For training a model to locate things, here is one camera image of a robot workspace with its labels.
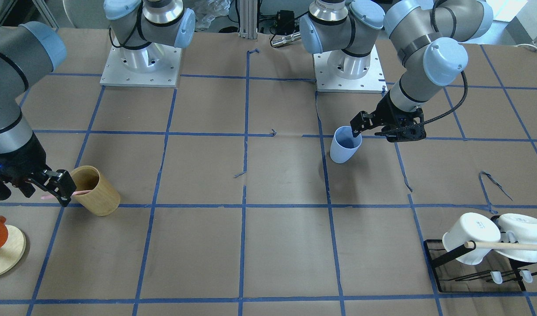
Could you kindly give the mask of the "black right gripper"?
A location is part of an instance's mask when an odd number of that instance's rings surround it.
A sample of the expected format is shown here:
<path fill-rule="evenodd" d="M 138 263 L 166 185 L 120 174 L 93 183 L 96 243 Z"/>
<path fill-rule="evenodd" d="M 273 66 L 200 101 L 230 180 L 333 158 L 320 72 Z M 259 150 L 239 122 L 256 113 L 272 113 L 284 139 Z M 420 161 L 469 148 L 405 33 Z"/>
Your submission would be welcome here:
<path fill-rule="evenodd" d="M 46 152 L 35 134 L 21 148 L 0 154 L 0 201 L 11 195 L 7 183 L 18 188 L 26 198 L 34 194 L 35 185 L 49 192 L 63 207 L 69 205 L 77 189 L 68 171 L 47 170 Z"/>

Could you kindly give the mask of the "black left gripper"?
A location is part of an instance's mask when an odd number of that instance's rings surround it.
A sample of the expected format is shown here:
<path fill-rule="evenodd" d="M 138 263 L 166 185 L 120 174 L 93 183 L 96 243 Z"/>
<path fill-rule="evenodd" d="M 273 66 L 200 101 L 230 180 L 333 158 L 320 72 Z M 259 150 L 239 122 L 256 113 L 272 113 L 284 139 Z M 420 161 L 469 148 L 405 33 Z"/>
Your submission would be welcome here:
<path fill-rule="evenodd" d="M 380 100 L 373 113 L 360 111 L 350 121 L 351 134 L 354 138 L 361 132 L 382 126 L 375 136 L 386 136 L 388 142 L 418 141 L 426 138 L 423 110 L 420 108 L 407 112 L 393 104 L 389 93 Z"/>

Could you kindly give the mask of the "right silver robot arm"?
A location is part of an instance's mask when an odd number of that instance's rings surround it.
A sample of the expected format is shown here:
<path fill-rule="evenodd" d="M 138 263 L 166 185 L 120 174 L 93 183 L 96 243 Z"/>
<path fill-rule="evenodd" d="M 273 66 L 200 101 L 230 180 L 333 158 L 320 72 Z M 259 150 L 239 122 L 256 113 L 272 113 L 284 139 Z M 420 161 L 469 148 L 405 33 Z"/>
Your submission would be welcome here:
<path fill-rule="evenodd" d="M 196 15 L 181 0 L 106 0 L 103 8 L 117 49 L 186 48 L 192 41 Z M 65 59 L 63 40 L 46 24 L 0 26 L 0 201 L 11 195 L 8 184 L 26 198 L 37 188 L 49 192 L 63 207 L 76 190 L 68 171 L 46 164 L 46 152 L 15 101 Z"/>

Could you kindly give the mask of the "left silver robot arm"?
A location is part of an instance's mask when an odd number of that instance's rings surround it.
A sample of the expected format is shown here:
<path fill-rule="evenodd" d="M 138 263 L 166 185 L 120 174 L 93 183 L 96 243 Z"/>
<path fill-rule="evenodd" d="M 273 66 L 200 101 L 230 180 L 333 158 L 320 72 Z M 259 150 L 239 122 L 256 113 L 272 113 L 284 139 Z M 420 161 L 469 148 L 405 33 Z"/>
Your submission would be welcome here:
<path fill-rule="evenodd" d="M 369 56 L 378 31 L 385 30 L 405 73 L 377 108 L 359 112 L 351 134 L 381 127 L 391 143 L 425 139 L 422 106 L 457 76 L 468 84 L 468 54 L 462 43 L 483 36 L 491 27 L 493 9 L 484 0 L 401 0 L 384 11 L 372 0 L 316 0 L 299 20 L 305 49 L 311 54 L 338 51 L 352 59 Z"/>

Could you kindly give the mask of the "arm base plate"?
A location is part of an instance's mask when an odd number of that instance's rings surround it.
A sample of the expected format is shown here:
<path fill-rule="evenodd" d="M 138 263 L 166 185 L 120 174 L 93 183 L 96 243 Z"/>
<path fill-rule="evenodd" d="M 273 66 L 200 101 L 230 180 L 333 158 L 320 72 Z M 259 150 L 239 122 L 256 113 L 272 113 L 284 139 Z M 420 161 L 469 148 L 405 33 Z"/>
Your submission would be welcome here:
<path fill-rule="evenodd" d="M 313 54 L 313 66 L 318 92 L 387 92 L 376 46 L 365 57 L 353 57 L 342 50 Z"/>
<path fill-rule="evenodd" d="M 102 86 L 176 88 L 182 49 L 152 43 L 140 50 L 112 48 L 102 72 Z"/>

